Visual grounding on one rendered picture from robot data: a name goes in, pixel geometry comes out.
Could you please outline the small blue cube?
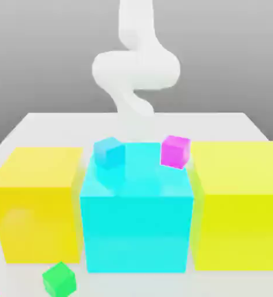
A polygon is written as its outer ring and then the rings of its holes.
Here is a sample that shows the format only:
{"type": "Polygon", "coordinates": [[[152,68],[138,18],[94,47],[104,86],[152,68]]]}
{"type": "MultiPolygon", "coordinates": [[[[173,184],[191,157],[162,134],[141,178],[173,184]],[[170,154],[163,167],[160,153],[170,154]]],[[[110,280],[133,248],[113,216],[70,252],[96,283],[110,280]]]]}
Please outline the small blue cube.
{"type": "Polygon", "coordinates": [[[114,137],[108,137],[95,142],[93,154],[96,165],[105,169],[125,163],[125,145],[114,137]]]}

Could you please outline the small magenta cube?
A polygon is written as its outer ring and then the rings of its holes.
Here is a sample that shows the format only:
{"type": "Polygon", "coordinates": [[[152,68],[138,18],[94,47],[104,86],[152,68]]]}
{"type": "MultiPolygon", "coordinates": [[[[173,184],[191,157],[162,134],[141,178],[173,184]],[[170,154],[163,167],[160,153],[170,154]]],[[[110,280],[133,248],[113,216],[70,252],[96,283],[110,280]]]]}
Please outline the small magenta cube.
{"type": "Polygon", "coordinates": [[[183,169],[190,159],[191,140],[169,135],[161,144],[161,165],[183,169]]]}

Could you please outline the small green cube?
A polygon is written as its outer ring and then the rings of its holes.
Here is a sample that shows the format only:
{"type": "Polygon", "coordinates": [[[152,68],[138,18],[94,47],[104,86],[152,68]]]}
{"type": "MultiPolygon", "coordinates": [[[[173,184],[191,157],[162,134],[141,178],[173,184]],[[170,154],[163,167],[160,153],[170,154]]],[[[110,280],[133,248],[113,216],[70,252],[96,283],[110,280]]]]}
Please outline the small green cube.
{"type": "Polygon", "coordinates": [[[68,297],[77,290],[75,273],[63,262],[45,271],[42,279],[51,297],[68,297]]]}

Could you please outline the large cyan box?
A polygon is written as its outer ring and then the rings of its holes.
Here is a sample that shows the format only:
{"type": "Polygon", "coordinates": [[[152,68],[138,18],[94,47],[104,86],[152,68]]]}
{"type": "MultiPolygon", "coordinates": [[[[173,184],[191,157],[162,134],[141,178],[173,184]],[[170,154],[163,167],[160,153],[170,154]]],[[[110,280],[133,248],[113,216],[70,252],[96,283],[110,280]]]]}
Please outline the large cyan box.
{"type": "Polygon", "coordinates": [[[80,194],[90,273],[183,273],[193,193],[187,171],[160,163],[159,143],[126,143],[124,165],[90,160],[80,194]]]}

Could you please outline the large golden yellow box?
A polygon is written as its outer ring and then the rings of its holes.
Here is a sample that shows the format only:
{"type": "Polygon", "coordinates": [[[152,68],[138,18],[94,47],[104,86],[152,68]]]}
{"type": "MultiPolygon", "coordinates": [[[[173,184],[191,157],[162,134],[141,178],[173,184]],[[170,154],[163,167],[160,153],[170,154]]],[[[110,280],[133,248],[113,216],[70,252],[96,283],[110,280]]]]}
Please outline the large golden yellow box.
{"type": "Polygon", "coordinates": [[[0,167],[0,243],[8,264],[79,263],[81,147],[17,147],[0,167]]]}

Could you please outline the large lemon yellow box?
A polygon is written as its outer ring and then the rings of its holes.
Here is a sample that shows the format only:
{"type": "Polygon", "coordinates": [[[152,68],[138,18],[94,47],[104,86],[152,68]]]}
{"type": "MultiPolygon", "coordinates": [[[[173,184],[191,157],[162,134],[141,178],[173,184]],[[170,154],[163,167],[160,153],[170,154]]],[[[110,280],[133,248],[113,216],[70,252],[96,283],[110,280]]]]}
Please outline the large lemon yellow box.
{"type": "Polygon", "coordinates": [[[273,271],[273,142],[193,142],[190,247],[199,271],[273,271]]]}

